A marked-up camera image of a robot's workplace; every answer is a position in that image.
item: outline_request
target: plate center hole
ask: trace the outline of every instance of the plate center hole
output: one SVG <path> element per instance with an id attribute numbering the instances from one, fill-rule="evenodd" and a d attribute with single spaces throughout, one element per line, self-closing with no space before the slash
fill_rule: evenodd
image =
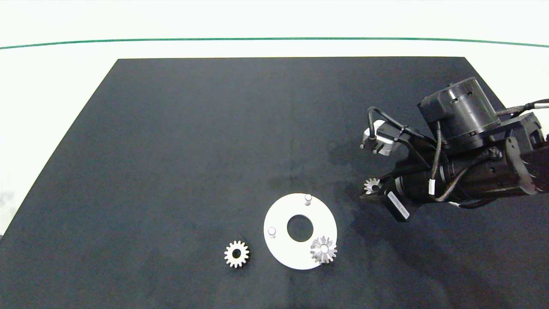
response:
<path id="1" fill-rule="evenodd" d="M 288 220 L 288 234 L 290 237 L 299 242 L 303 242 L 311 238 L 312 223 L 306 216 L 297 214 Z"/>

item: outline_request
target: metal gear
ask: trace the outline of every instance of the metal gear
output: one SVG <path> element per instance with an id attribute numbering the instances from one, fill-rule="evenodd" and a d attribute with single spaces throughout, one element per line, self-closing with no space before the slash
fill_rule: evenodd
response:
<path id="1" fill-rule="evenodd" d="M 333 241 L 330 240 L 330 237 L 319 237 L 312 242 L 312 258 L 314 258 L 320 264 L 333 262 L 335 258 L 335 253 L 338 252 L 335 247 L 336 245 Z"/>
<path id="2" fill-rule="evenodd" d="M 245 243 L 239 241 L 234 241 L 229 243 L 229 247 L 226 247 L 227 251 L 225 251 L 225 259 L 227 260 L 227 264 L 229 264 L 230 267 L 242 267 L 242 264 L 246 263 L 246 260 L 248 259 L 248 246 L 246 246 Z M 240 255 L 238 257 L 234 257 L 233 253 L 235 250 L 240 251 Z"/>
<path id="3" fill-rule="evenodd" d="M 366 195 L 374 193 L 374 186 L 378 186 L 378 188 L 376 189 L 377 192 L 377 190 L 379 190 L 379 179 L 370 178 L 366 180 L 366 183 L 364 184 L 364 190 L 366 190 Z"/>

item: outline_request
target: metal pin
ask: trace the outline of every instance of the metal pin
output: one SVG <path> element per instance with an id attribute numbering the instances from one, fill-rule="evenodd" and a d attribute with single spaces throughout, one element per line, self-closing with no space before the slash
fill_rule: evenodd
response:
<path id="1" fill-rule="evenodd" d="M 312 196 L 310 194 L 305 194 L 305 206 L 309 206 L 311 204 Z"/>

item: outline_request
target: spur gear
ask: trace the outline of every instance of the spur gear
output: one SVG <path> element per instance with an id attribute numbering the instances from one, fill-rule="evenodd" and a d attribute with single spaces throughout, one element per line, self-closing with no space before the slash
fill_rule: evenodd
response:
<path id="1" fill-rule="evenodd" d="M 379 190 L 379 179 L 370 178 L 366 180 L 366 183 L 364 184 L 364 190 L 366 191 L 366 195 L 377 192 Z"/>
<path id="2" fill-rule="evenodd" d="M 314 258 L 320 264 L 333 262 L 335 258 L 335 253 L 338 252 L 335 247 L 336 245 L 332 240 L 330 240 L 330 237 L 319 237 L 312 242 L 312 258 Z"/>
<path id="3" fill-rule="evenodd" d="M 225 253 L 225 259 L 227 260 L 227 264 L 229 264 L 230 267 L 242 267 L 242 264 L 246 263 L 246 260 L 248 259 L 248 246 L 239 241 L 234 241 L 229 243 L 229 247 L 227 247 L 227 251 Z"/>

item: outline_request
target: gear center hole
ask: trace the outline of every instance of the gear center hole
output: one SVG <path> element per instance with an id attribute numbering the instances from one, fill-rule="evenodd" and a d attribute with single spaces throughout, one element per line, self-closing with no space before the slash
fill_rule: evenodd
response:
<path id="1" fill-rule="evenodd" d="M 328 253 L 328 251 L 329 251 L 328 245 L 325 245 L 325 244 L 320 245 L 320 252 Z"/>
<path id="2" fill-rule="evenodd" d="M 240 252 L 240 249 L 234 249 L 233 250 L 233 258 L 239 258 L 240 257 L 240 254 L 242 254 Z"/>
<path id="3" fill-rule="evenodd" d="M 297 214 L 288 220 L 288 235 L 298 242 L 304 242 L 312 236 L 312 223 L 306 216 Z"/>

